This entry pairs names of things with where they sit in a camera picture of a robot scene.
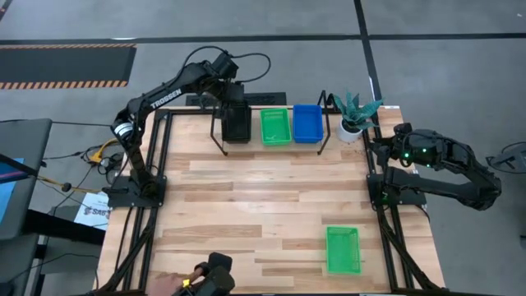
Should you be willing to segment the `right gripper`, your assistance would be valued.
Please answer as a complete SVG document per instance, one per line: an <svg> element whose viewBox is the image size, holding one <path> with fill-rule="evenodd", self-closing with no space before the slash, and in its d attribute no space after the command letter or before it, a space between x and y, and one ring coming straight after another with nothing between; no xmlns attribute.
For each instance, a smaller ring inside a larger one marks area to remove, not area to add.
<svg viewBox="0 0 526 296"><path fill-rule="evenodd" d="M376 163L388 164L389 159L398 160L401 164L411 164L412 151L408 144L408 135L413 131L410 123L394 126L394 135L389 138L377 138L372 142L376 151Z"/></svg>

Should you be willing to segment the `black plastic basket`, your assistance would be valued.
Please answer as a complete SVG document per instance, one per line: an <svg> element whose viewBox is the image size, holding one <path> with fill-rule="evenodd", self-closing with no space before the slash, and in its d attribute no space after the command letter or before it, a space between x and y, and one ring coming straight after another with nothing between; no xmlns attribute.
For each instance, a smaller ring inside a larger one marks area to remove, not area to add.
<svg viewBox="0 0 526 296"><path fill-rule="evenodd" d="M230 144L247 144L251 140L251 108L248 104L231 104L223 109L222 140Z"/></svg>

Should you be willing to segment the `green plastic basket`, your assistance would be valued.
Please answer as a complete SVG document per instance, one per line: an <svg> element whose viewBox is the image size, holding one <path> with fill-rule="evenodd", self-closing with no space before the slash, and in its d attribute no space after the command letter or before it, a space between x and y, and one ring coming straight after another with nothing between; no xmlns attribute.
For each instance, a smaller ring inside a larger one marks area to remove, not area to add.
<svg viewBox="0 0 526 296"><path fill-rule="evenodd" d="M261 141L265 146L288 145L292 140L287 109L262 109Z"/></svg>
<svg viewBox="0 0 526 296"><path fill-rule="evenodd" d="M357 228L328 226L325 231L326 267L329 274L360 275L361 248Z"/></svg>

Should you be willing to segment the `blue plastic basket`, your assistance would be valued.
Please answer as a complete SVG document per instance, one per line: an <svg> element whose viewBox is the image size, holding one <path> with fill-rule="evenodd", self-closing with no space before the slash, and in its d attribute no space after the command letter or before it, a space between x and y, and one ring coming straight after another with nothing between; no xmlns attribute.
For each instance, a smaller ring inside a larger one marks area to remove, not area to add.
<svg viewBox="0 0 526 296"><path fill-rule="evenodd" d="M297 143L314 144L324 135L320 105L293 106L293 138Z"/></svg>

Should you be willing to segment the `white plant pot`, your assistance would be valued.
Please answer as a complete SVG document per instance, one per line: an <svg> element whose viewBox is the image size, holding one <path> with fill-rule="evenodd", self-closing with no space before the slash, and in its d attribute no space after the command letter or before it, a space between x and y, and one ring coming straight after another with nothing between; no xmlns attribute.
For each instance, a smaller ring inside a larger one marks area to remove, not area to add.
<svg viewBox="0 0 526 296"><path fill-rule="evenodd" d="M336 133L340 141L345 143L352 143L357 141L358 138L362 135L362 129L357 129L353 127L349 132L345 128L345 121L342 119L339 123L339 127Z"/></svg>

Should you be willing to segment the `green snake plant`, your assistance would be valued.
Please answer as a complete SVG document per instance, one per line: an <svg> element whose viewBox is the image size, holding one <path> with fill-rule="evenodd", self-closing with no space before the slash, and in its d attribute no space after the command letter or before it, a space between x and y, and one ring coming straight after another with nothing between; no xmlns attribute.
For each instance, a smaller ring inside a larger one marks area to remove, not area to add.
<svg viewBox="0 0 526 296"><path fill-rule="evenodd" d="M350 92L346 93L346 103L337 95L333 95L333 98L335 106L342 114L342 126L346 132L355 133L367 130L369 127L376 127L370 118L383 104L383 99L373 100L360 106L359 95L352 95Z"/></svg>

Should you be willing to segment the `black stand base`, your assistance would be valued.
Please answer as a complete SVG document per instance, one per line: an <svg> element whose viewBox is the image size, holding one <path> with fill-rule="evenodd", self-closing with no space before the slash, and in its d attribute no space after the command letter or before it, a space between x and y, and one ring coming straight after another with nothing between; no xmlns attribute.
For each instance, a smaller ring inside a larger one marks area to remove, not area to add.
<svg viewBox="0 0 526 296"><path fill-rule="evenodd" d="M526 174L526 141L505 146L499 155L486 157L486 162L502 173Z"/></svg>

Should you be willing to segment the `black floor mat striped edges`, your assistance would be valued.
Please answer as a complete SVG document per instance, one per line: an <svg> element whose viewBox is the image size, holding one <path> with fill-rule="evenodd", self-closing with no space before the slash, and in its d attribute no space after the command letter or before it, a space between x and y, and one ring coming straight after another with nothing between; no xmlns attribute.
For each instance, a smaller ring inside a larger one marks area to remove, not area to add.
<svg viewBox="0 0 526 296"><path fill-rule="evenodd" d="M127 86L136 44L0 45L0 90Z"/></svg>

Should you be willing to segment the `white printed paper sheet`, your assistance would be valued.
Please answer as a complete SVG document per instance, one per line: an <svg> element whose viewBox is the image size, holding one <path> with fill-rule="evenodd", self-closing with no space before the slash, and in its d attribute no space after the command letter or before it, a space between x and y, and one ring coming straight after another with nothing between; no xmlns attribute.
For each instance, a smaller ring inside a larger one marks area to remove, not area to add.
<svg viewBox="0 0 526 296"><path fill-rule="evenodd" d="M105 231L110 213L108 196L105 193L86 193L74 222Z"/></svg>

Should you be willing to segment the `grey desk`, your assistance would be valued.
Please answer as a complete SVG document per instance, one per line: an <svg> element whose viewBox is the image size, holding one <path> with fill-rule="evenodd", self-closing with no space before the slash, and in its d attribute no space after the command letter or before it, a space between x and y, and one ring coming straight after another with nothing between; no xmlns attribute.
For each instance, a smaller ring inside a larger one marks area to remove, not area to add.
<svg viewBox="0 0 526 296"><path fill-rule="evenodd" d="M48 118L0 123L0 154L23 158L23 164L39 172L52 120ZM21 234L35 188L36 177L14 183L10 200L0 221L0 240Z"/></svg>

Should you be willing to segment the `blue panel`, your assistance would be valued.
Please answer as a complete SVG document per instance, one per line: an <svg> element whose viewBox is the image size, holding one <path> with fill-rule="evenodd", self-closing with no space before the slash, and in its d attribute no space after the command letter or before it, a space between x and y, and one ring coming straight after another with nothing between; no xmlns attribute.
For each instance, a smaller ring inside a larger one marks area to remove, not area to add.
<svg viewBox="0 0 526 296"><path fill-rule="evenodd" d="M7 212L7 206L16 182L27 176L28 173L0 162L0 223Z"/></svg>

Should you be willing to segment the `black aluminium table frame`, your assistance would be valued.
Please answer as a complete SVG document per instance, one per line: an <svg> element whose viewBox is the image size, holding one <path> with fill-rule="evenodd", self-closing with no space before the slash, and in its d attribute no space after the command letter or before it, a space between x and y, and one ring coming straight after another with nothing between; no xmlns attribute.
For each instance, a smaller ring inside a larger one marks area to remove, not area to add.
<svg viewBox="0 0 526 296"><path fill-rule="evenodd" d="M376 138L392 136L398 109L352 143L332 136L315 153L224 155L210 138L211 110L164 108L148 116L141 153L165 181L157 206L111 208L89 296L146 296L173 289L212 252L233 259L232 296L389 294L440 290L444 279L423 210L375 206L367 178L381 174ZM360 275L329 274L328 226L358 229Z"/></svg>

